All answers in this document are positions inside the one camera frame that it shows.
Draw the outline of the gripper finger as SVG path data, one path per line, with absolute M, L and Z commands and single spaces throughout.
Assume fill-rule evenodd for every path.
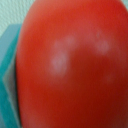
M 9 25 L 0 38 L 0 128 L 22 128 L 15 68 L 20 29 L 20 24 Z

